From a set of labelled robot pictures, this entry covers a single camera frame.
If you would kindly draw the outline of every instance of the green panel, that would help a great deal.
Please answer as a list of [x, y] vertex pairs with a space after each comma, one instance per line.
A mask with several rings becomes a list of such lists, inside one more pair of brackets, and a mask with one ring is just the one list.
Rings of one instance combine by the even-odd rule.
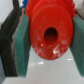
[[15, 57], [19, 76], [26, 76], [29, 59], [29, 18], [24, 15], [13, 36]]
[[84, 20], [78, 15], [73, 19], [74, 36], [70, 47], [77, 68], [84, 76]]

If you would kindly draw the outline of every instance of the circular opening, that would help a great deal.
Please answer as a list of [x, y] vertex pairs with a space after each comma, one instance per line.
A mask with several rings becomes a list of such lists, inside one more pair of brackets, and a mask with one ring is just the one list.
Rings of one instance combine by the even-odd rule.
[[44, 34], [44, 39], [48, 44], [54, 43], [58, 38], [57, 30], [53, 27], [50, 27], [46, 30]]

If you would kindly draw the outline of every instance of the white surface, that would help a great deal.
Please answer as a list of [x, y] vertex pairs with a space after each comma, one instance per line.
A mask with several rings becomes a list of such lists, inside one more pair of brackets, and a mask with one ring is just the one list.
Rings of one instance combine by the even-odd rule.
[[[3, 22], [13, 9], [12, 0], [0, 0], [0, 22]], [[83, 0], [74, 0], [80, 8]], [[68, 50], [64, 56], [54, 61], [47, 61], [38, 57], [33, 49], [26, 78], [6, 78], [2, 84], [84, 84], [73, 56]]]

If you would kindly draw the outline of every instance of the red plastic object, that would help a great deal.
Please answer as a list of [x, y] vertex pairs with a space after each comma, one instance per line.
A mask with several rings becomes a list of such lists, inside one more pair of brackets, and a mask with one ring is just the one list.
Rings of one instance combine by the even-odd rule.
[[69, 48], [73, 38], [72, 19], [76, 9], [72, 0], [29, 0], [30, 41], [43, 59], [54, 60]]

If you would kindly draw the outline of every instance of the machine part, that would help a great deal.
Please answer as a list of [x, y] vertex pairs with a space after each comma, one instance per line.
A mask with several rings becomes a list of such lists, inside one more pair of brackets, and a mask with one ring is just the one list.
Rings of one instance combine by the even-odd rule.
[[14, 6], [14, 8], [16, 8], [16, 7], [19, 8], [19, 2], [18, 2], [18, 0], [13, 0], [13, 6]]
[[1, 26], [0, 31], [0, 53], [7, 77], [18, 76], [15, 57], [12, 48], [12, 36], [15, 32], [21, 16], [22, 8], [15, 8], [9, 14], [6, 21]]
[[77, 15], [73, 19], [73, 25], [74, 35], [70, 49], [80, 74], [84, 76], [84, 20]]
[[77, 9], [77, 13], [81, 16], [82, 19], [84, 19], [84, 8]]
[[23, 6], [22, 6], [22, 7], [23, 7], [23, 8], [26, 8], [26, 5], [27, 5], [27, 3], [28, 3], [28, 0], [23, 0], [22, 3], [23, 3]]
[[29, 59], [29, 18], [23, 15], [13, 36], [18, 76], [26, 76]]
[[0, 84], [2, 84], [2, 82], [5, 80], [5, 72], [3, 69], [3, 64], [2, 64], [2, 60], [1, 60], [1, 56], [0, 56]]
[[76, 9], [72, 2], [67, 3], [64, 0], [28, 1], [26, 14], [30, 18], [30, 41], [43, 59], [55, 60], [71, 45]]

